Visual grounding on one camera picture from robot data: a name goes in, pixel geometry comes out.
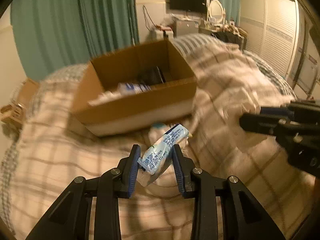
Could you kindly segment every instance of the black monitor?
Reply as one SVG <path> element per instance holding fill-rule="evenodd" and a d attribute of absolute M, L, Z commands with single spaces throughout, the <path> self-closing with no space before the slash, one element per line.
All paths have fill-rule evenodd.
<path fill-rule="evenodd" d="M 207 13 L 207 0 L 170 0 L 170 9 Z"/>

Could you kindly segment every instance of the white sliding closet door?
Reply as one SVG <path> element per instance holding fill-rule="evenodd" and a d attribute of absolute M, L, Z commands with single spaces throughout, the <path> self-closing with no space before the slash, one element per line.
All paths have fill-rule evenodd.
<path fill-rule="evenodd" d="M 240 16 L 240 26 L 248 32 L 246 49 L 287 77 L 299 35 L 297 1 L 241 0 Z"/>
<path fill-rule="evenodd" d="M 240 3 L 240 27 L 248 31 L 246 49 L 258 55 L 262 46 L 264 3 L 264 0 L 241 0 Z"/>

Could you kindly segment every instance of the bed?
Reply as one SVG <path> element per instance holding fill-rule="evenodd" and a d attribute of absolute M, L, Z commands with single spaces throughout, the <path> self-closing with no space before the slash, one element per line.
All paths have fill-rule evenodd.
<path fill-rule="evenodd" d="M 184 154 L 213 176 L 239 177 L 288 239 L 310 213 L 314 177 L 289 166 L 273 137 L 241 133 L 236 120 L 239 103 L 257 110 L 254 106 L 290 102 L 295 94 L 265 62 L 237 45 L 203 34 L 172 43 L 198 81 L 193 113 L 181 122 L 193 134 Z M 142 152 L 150 146 L 149 129 L 97 138 L 70 116 L 85 68 L 61 69 L 41 83 L 20 137 L 2 161 L 1 217 L 17 240 L 26 238 L 76 176 L 100 176 L 127 157 L 133 144 Z M 119 200 L 122 239 L 190 239 L 193 205 L 179 195 L 170 166 L 150 186 L 137 183 L 129 200 Z"/>

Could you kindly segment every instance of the blue and white packaging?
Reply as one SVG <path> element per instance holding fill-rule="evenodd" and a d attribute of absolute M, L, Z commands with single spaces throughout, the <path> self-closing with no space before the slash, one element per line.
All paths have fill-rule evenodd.
<path fill-rule="evenodd" d="M 188 140 L 189 131 L 181 124 L 177 124 L 169 129 L 159 140 L 157 140 L 143 155 L 138 159 L 140 165 L 138 182 L 142 186 L 147 186 L 155 181 L 172 163 L 169 156 L 174 144 L 183 141 L 182 147 Z"/>
<path fill-rule="evenodd" d="M 133 83 L 119 83 L 118 89 L 122 95 L 139 94 L 151 90 L 151 88 L 144 84 Z"/>

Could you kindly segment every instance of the cardboard box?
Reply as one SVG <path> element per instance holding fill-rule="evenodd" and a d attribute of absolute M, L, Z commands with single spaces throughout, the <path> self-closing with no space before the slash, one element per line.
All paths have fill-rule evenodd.
<path fill-rule="evenodd" d="M 10 125 L 16 130 L 22 129 L 26 110 L 32 96 L 38 91 L 39 83 L 27 78 L 23 82 L 14 101 L 0 108 L 0 121 Z"/>
<path fill-rule="evenodd" d="M 88 104 L 120 82 L 134 82 L 143 70 L 154 66 L 162 70 L 166 83 L 99 106 Z M 169 41 L 158 41 L 91 60 L 71 113 L 97 136 L 120 134 L 190 114 L 195 92 L 196 77 L 188 63 Z"/>

